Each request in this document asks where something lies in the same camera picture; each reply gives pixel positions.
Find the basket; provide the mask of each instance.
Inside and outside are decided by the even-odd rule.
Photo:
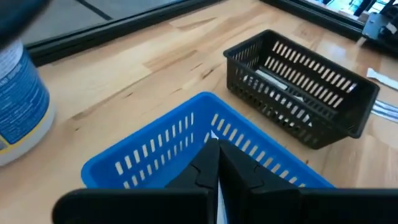
[[[359,138],[379,87],[266,30],[224,52],[228,89],[312,149]]]
[[[91,158],[88,188],[163,188],[188,166],[214,132],[300,187],[331,187],[311,168],[212,93],[200,93]]]

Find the wooden table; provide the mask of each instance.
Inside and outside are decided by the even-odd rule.
[[[361,139],[301,145],[226,89],[222,52],[274,29],[360,75],[398,79],[398,63],[257,0],[227,0],[40,67],[57,106],[45,139],[0,168],[1,223],[50,223],[55,201],[84,187],[83,164],[201,91],[212,91],[337,187],[398,186],[398,124],[371,115]],[[381,85],[379,99],[398,105]]]

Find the wood grain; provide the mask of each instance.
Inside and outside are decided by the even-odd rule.
[[[50,223],[55,201],[83,187],[97,153],[201,91],[212,91],[337,187],[398,186],[398,124],[371,115],[360,139],[313,151],[226,89],[228,47],[274,29],[365,76],[398,79],[396,60],[255,0],[227,0],[40,67],[58,108],[51,132],[0,168],[1,223]],[[380,85],[379,99],[398,105]]]

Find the blue label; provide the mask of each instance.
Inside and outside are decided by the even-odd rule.
[[[49,92],[24,50],[16,66],[0,76],[0,136],[9,144],[21,140],[42,120],[49,103]]]

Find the blue plastic basket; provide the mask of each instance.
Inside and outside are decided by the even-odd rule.
[[[299,187],[332,187],[289,151],[212,93],[200,93],[91,158],[89,188],[162,188],[181,173],[213,131]]]

